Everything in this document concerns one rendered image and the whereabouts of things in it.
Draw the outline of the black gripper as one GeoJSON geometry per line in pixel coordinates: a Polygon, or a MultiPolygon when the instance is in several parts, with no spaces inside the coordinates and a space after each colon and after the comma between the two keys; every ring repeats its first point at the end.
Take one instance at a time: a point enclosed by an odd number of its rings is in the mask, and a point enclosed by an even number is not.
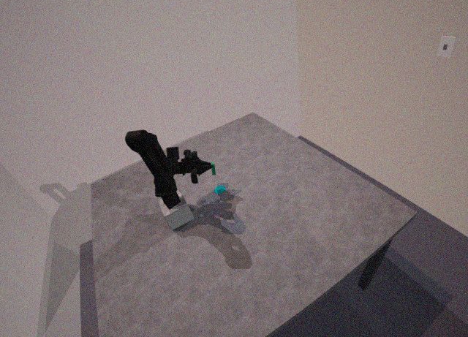
{"type": "Polygon", "coordinates": [[[183,165],[184,162],[179,163],[180,167],[180,173],[185,175],[185,173],[190,173],[191,175],[191,181],[192,183],[197,183],[197,174],[200,176],[203,174],[205,171],[210,170],[213,166],[211,165],[210,162],[204,162],[197,157],[197,152],[193,151],[192,152],[192,161],[190,162],[190,169],[185,168],[183,165]],[[194,168],[194,169],[193,169],[194,168]]]}

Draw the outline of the cyan circle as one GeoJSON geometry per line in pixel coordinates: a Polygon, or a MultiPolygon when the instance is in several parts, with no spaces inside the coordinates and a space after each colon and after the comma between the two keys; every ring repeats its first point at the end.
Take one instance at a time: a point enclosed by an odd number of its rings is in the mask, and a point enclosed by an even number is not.
{"type": "Polygon", "coordinates": [[[218,186],[218,187],[216,187],[215,190],[214,190],[214,192],[215,192],[216,194],[221,194],[221,193],[223,193],[224,191],[225,191],[225,187],[224,187],[224,186],[218,186]]]}

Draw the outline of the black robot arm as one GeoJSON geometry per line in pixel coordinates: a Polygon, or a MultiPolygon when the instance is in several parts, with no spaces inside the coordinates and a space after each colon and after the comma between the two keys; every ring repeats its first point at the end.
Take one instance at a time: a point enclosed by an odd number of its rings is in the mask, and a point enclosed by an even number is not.
{"type": "MultiPolygon", "coordinates": [[[[128,131],[125,142],[133,151],[140,154],[154,176],[155,196],[161,197],[169,210],[180,203],[176,182],[173,178],[175,174],[181,174],[178,147],[166,148],[166,157],[156,135],[143,129],[128,131]]],[[[184,163],[181,166],[190,169],[192,154],[190,150],[184,151],[184,159],[181,159],[184,163]]]]}

